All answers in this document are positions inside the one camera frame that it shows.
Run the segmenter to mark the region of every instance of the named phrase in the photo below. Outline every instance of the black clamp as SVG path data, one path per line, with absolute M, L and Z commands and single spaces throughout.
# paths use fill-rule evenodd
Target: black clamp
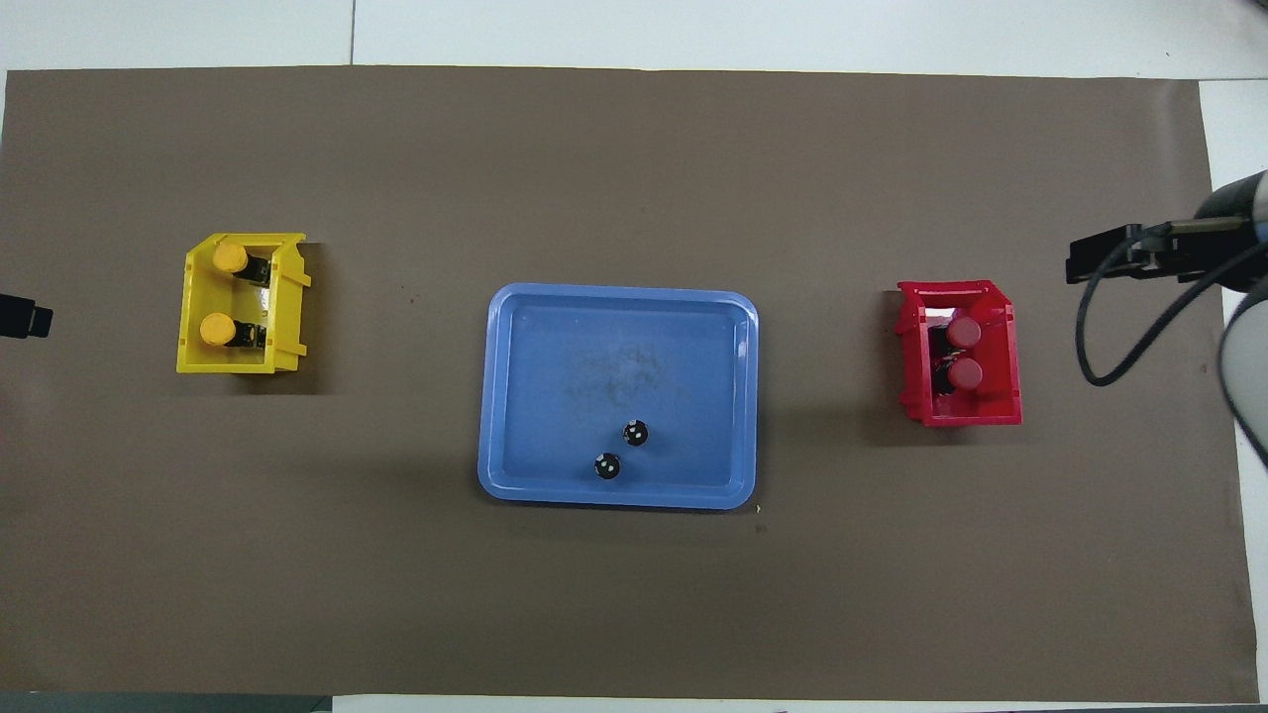
M 36 307 L 34 299 L 0 294 L 0 336 L 46 337 L 53 324 L 53 311 Z
M 1259 171 L 1212 193 L 1192 219 L 1153 227 L 1132 223 L 1077 240 L 1070 244 L 1065 261 L 1065 282 L 1088 282 L 1098 273 L 1103 278 L 1198 280 L 1264 242 L 1265 186 L 1268 171 Z M 1225 268 L 1216 283 L 1249 292 L 1264 275 L 1268 275 L 1268 256 L 1255 254 Z

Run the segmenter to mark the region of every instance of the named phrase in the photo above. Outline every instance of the black object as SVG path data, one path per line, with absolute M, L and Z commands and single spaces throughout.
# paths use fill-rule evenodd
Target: black object
M 1070 244 L 1065 282 L 1087 280 L 1074 318 L 1074 351 L 1083 378 L 1110 386 L 1131 369 L 1167 325 L 1212 284 L 1249 292 L 1268 274 L 1268 171 L 1259 171 L 1212 193 L 1192 221 L 1170 221 L 1142 228 L 1122 226 Z M 1088 363 L 1084 337 L 1088 307 L 1097 284 L 1107 277 L 1136 279 L 1175 275 L 1193 282 L 1145 330 L 1126 356 L 1106 374 Z
M 1259 171 L 1212 193 L 1188 221 L 1168 221 L 1153 227 L 1126 225 L 1070 244 L 1065 282 L 1075 284 L 1093 275 L 1151 279 L 1201 279 L 1231 258 L 1268 239 L 1268 171 Z M 1249 292 L 1268 274 L 1268 256 L 1248 258 L 1216 280 L 1238 292 Z
M 647 424 L 637 419 L 625 424 L 625 428 L 621 429 L 621 438 L 625 439 L 625 443 L 634 447 L 639 447 L 647 443 L 647 436 L 648 436 Z
M 942 359 L 933 368 L 933 373 L 929 378 L 929 386 L 933 388 L 933 393 L 946 396 L 955 392 L 955 387 L 951 386 L 952 364 L 955 364 L 955 359 Z
M 595 458 L 595 474 L 610 481 L 621 474 L 621 459 L 615 453 L 604 453 Z
M 233 320 L 233 339 L 224 343 L 224 346 L 247 346 L 251 349 L 264 349 L 265 329 L 251 322 Z
M 269 264 L 269 260 L 256 258 L 255 255 L 247 255 L 246 266 L 233 273 L 233 277 L 245 279 L 250 283 L 269 287 L 269 277 L 271 273 L 273 266 Z
M 53 311 L 36 307 L 34 299 L 0 294 L 0 336 L 46 337 L 53 324 Z
M 954 356 L 962 351 L 957 346 L 951 345 L 951 340 L 947 339 L 947 326 L 937 325 L 929 327 L 929 358 L 942 359 L 943 356 Z

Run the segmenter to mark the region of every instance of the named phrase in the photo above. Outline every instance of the blue tray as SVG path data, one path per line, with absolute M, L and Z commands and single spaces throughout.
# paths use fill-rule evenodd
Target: blue tray
M 649 438 L 631 447 L 630 420 Z M 620 473 L 595 473 L 602 453 Z M 488 306 L 479 481 L 505 500 L 738 507 L 757 478 L 757 308 L 734 292 L 508 284 Z

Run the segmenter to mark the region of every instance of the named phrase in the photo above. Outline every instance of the yellow bin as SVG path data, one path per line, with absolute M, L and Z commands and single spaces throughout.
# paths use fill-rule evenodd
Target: yellow bin
M 312 278 L 297 245 L 302 232 L 218 232 L 185 255 L 185 289 L 180 301 L 176 370 L 183 374 L 271 374 L 293 372 L 308 348 L 299 343 L 299 307 Z M 269 261 L 269 284 L 235 277 L 223 255 L 242 250 Z M 221 249 L 221 266 L 213 260 Z M 264 349 L 218 346 L 199 334 L 209 315 L 219 312 L 265 329 Z

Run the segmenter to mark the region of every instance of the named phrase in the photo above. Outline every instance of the brown mat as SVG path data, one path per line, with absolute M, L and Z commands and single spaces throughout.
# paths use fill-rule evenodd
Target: brown mat
M 1175 81 L 500 69 L 13 72 L 0 686 L 1255 700 L 1232 429 L 1200 301 L 1082 383 L 1070 240 L 1208 193 Z M 174 372 L 185 251 L 304 231 L 311 356 Z M 1013 298 L 1026 422 L 933 431 L 900 279 Z M 762 316 L 730 514 L 476 480 L 505 283 Z M 1107 284 L 1098 367 L 1174 284 Z

